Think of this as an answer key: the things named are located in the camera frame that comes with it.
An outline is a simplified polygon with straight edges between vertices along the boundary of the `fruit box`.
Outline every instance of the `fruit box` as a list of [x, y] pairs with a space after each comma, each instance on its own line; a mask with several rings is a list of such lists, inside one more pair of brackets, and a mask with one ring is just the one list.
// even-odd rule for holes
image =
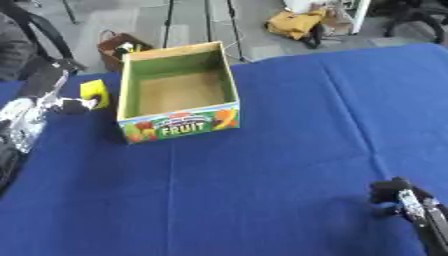
[[125, 57], [117, 120], [129, 143], [237, 128], [239, 109], [221, 42]]

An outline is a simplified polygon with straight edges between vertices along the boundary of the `brown basket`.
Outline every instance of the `brown basket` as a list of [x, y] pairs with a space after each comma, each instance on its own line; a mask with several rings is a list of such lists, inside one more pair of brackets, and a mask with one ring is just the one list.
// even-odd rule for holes
[[100, 43], [98, 44], [98, 52], [101, 54], [104, 65], [107, 70], [111, 72], [121, 72], [123, 70], [123, 62], [114, 57], [113, 53], [115, 49], [123, 43], [131, 42], [142, 45], [142, 51], [148, 51], [154, 49], [150, 44], [147, 44], [132, 35], [126, 33], [116, 34], [113, 31], [106, 30], [100, 35]]

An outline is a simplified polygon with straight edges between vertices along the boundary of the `floor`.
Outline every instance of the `floor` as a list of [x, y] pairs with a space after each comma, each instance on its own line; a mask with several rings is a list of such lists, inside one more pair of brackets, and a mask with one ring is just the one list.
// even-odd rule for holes
[[[61, 0], [40, 0], [43, 8], [26, 4], [29, 10], [47, 17], [64, 35], [76, 59], [88, 66], [87, 73], [104, 72], [96, 45], [105, 30], [127, 32], [161, 47], [168, 0], [69, 0], [79, 24], [73, 25]], [[176, 0], [169, 46], [205, 42], [206, 28], [203, 0]], [[237, 48], [230, 26], [226, 0], [212, 0], [214, 39], [221, 40], [231, 56], [231, 63], [239, 63]], [[326, 40], [317, 50], [309, 50], [302, 43], [267, 33], [262, 24], [284, 8], [281, 0], [233, 0], [237, 22], [242, 34], [244, 55], [249, 60], [274, 56], [340, 51], [353, 48], [403, 45], [429, 40], [427, 29], [418, 24], [406, 24], [397, 29], [400, 37], [383, 38], [384, 18], [367, 18], [356, 36]]]

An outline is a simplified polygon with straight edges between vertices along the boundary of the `cardboard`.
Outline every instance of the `cardboard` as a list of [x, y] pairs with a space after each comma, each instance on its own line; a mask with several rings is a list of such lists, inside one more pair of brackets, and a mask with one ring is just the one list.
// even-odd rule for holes
[[239, 127], [222, 43], [128, 54], [117, 121], [129, 143]]

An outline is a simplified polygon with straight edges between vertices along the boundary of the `yellow block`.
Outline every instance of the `yellow block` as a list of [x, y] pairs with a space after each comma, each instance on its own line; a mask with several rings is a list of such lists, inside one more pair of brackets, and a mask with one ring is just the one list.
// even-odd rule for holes
[[106, 86], [102, 80], [94, 80], [83, 83], [80, 88], [82, 99], [90, 100], [95, 95], [101, 96], [101, 102], [95, 107], [95, 109], [109, 106], [109, 93], [107, 92]]

